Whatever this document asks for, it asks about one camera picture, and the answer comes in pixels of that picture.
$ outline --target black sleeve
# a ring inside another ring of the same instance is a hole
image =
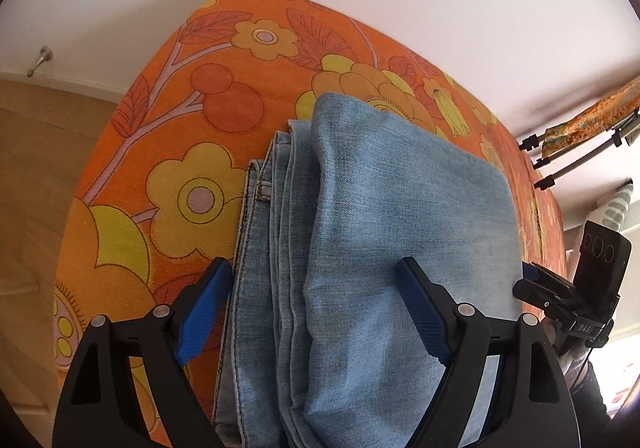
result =
[[[607,407],[602,402],[600,386],[590,362],[586,370],[587,375],[572,394],[582,448],[588,448],[590,440],[595,439],[609,423]]]

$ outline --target blue gripper pad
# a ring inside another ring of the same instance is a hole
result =
[[[527,264],[526,262],[522,263],[522,277],[526,280],[531,280],[535,282],[540,278],[540,274],[536,269],[536,266],[532,266],[531,264]]]
[[[418,281],[417,275],[404,260],[396,267],[396,287],[427,352],[441,364],[448,365],[453,354],[447,342],[444,320]]]
[[[174,354],[181,367],[202,352],[232,284],[231,266],[222,262],[180,326],[180,343]]]

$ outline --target person's hand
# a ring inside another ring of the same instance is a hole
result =
[[[553,345],[556,342],[556,327],[553,320],[546,316],[542,319],[542,328],[545,330],[546,337]],[[568,388],[574,388],[580,384],[587,374],[586,368],[580,372],[584,365],[584,361],[589,354],[589,349],[584,346],[583,341],[575,342],[571,348],[558,358],[560,368],[564,374],[564,381]]]

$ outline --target blue denim jeans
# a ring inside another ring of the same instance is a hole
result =
[[[259,170],[255,194],[268,183],[270,197],[260,211],[257,196],[245,201],[216,413],[230,374],[245,447],[404,447],[444,368],[415,331],[395,265],[414,256],[455,300],[516,319],[508,184],[481,159],[341,94],[321,96],[311,124],[290,127],[249,172]],[[462,446],[478,438],[496,368],[489,359]]]

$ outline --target black cable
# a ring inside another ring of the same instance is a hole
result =
[[[582,362],[582,365],[580,366],[580,370],[578,371],[578,375],[575,377],[574,379],[574,383],[571,385],[571,388],[569,389],[569,393],[571,393],[571,391],[574,389],[575,384],[578,382],[578,380],[580,379],[580,375],[582,374],[582,371],[584,370],[584,366],[587,364],[587,362],[589,361],[589,356],[591,356],[591,353],[593,352],[593,347],[591,349],[589,349],[589,352],[587,354],[587,357],[584,359],[584,361]]]

